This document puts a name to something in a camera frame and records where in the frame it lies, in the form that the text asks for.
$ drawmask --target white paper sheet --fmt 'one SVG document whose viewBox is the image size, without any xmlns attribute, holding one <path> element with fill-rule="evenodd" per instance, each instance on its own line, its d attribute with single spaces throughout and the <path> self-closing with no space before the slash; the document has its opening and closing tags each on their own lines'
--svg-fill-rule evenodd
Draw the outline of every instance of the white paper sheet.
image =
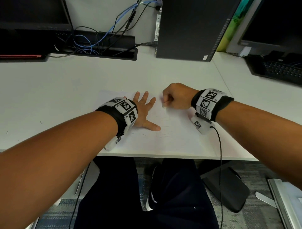
<svg viewBox="0 0 302 229">
<path fill-rule="evenodd" d="M 98 107 L 114 97 L 126 96 L 133 99 L 135 93 L 113 92 L 102 90 L 96 102 Z M 206 151 L 213 150 L 206 136 L 202 136 L 190 118 L 196 112 L 193 108 L 188 110 L 164 109 L 162 107 L 162 95 L 149 95 L 148 101 L 156 97 L 156 102 L 150 110 L 147 119 L 161 127 L 161 131 L 155 132 L 145 128 L 133 127 L 127 135 L 122 138 L 112 152 L 151 151 L 156 152 L 178 152 L 188 155 L 203 155 Z"/>
</svg>

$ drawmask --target hand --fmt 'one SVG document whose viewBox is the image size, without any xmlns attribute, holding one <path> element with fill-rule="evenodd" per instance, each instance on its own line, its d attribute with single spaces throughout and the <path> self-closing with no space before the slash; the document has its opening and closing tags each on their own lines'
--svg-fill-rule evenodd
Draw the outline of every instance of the hand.
<svg viewBox="0 0 302 229">
<path fill-rule="evenodd" d="M 145 127 L 152 131 L 160 131 L 161 128 L 158 125 L 147 120 L 148 112 L 151 110 L 151 108 L 153 107 L 153 105 L 156 101 L 156 98 L 154 97 L 150 100 L 149 103 L 146 104 L 148 95 L 149 95 L 149 92 L 145 92 L 143 97 L 141 98 L 141 100 L 138 101 L 138 99 L 140 97 L 140 93 L 139 92 L 135 93 L 133 102 L 135 102 L 135 104 L 137 105 L 138 119 L 136 120 L 134 126 Z"/>
<path fill-rule="evenodd" d="M 172 107 L 174 109 L 189 109 L 193 97 L 199 92 L 182 83 L 172 83 L 163 92 L 164 107 Z"/>
</svg>

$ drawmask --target floor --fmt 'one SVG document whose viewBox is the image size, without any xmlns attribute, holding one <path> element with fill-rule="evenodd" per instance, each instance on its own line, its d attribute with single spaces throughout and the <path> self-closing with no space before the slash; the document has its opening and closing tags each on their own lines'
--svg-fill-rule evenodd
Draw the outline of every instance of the floor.
<svg viewBox="0 0 302 229">
<path fill-rule="evenodd" d="M 160 159 L 155 158 L 135 158 L 139 185 L 140 199 L 142 207 L 146 209 L 146 200 L 151 184 L 151 176 L 148 175 L 148 167 Z M 238 161 L 232 168 L 239 173 L 242 181 L 251 190 L 251 194 L 246 200 L 245 206 L 239 213 L 232 213 L 225 207 L 223 208 L 223 228 L 224 229 L 283 229 L 277 209 L 258 200 L 255 191 L 271 197 L 266 178 L 277 178 L 276 175 L 262 165 L 260 162 Z M 221 221 L 220 202 L 209 192 L 208 195 L 214 206 L 218 222 Z M 40 217 L 38 229 L 68 229 L 69 222 L 74 210 L 75 200 L 62 200 L 58 206 L 52 206 L 43 216 Z"/>
</svg>

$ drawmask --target computer tower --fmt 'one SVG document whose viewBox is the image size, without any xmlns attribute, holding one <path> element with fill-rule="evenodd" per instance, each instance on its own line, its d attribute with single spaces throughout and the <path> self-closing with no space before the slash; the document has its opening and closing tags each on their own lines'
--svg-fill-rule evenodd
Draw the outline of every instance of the computer tower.
<svg viewBox="0 0 302 229">
<path fill-rule="evenodd" d="M 240 0 L 164 0 L 156 57 L 211 61 Z"/>
</svg>

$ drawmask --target leg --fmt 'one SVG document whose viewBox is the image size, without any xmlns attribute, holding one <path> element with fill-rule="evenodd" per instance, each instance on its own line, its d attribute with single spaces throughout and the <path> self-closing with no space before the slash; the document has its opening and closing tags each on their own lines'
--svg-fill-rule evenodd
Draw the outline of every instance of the leg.
<svg viewBox="0 0 302 229">
<path fill-rule="evenodd" d="M 132 224 L 143 211 L 134 159 L 97 156 L 93 161 L 100 175 L 79 204 L 74 228 Z"/>
<path fill-rule="evenodd" d="M 164 159 L 154 171 L 148 203 L 159 228 L 219 228 L 194 160 Z"/>
</svg>

